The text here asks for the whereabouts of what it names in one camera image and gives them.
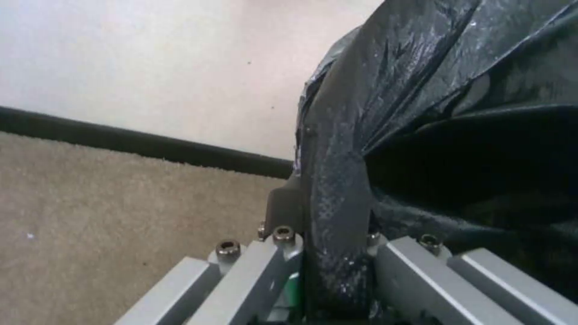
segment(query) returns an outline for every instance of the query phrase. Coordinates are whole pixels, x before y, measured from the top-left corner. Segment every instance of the baseboard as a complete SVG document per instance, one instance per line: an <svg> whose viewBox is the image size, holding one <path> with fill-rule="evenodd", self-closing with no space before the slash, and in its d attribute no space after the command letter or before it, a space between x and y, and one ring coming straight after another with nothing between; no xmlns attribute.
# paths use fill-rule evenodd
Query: baseboard
<svg viewBox="0 0 578 325"><path fill-rule="evenodd" d="M291 161L0 106L0 131L287 179Z"/></svg>

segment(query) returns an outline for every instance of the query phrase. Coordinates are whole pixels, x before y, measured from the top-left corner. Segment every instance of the plastic sheet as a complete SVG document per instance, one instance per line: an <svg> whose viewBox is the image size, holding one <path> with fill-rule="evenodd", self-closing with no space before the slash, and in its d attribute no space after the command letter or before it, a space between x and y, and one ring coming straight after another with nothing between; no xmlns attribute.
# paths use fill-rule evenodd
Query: plastic sheet
<svg viewBox="0 0 578 325"><path fill-rule="evenodd" d="M299 107L308 318L369 315L370 216L576 301L576 1L387 0L350 36Z"/></svg>

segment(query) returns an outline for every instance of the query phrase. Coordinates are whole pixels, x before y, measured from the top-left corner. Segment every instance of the carpet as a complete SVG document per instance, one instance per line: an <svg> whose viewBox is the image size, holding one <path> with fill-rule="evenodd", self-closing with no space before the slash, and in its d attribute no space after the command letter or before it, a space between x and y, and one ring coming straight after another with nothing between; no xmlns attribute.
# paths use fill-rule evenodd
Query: carpet
<svg viewBox="0 0 578 325"><path fill-rule="evenodd" d="M184 256L255 239L283 183L0 132L0 322L112 324Z"/></svg>

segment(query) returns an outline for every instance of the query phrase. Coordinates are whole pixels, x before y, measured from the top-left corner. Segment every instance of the floor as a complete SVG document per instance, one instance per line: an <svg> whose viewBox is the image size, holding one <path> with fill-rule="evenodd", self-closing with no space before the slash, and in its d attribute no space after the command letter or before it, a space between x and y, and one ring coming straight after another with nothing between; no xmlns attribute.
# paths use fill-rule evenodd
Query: floor
<svg viewBox="0 0 578 325"><path fill-rule="evenodd" d="M0 322L112 324L283 182L0 132Z"/></svg>

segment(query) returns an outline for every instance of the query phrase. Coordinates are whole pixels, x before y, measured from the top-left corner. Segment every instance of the metal frame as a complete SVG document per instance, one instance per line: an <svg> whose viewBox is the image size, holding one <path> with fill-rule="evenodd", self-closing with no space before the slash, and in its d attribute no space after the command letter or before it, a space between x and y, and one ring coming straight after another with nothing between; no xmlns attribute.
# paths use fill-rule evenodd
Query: metal frame
<svg viewBox="0 0 578 325"><path fill-rule="evenodd" d="M376 268L382 298L411 322L434 317L444 324L521 324L415 239L379 247Z"/></svg>
<svg viewBox="0 0 578 325"><path fill-rule="evenodd" d="M487 249L447 265L525 324L576 324L578 307Z"/></svg>
<svg viewBox="0 0 578 325"><path fill-rule="evenodd" d="M220 278L216 264L185 257L115 325L182 324L201 306Z"/></svg>
<svg viewBox="0 0 578 325"><path fill-rule="evenodd" d="M299 270L303 239L275 245L254 241L207 297L187 325L246 325L266 320L289 276Z"/></svg>

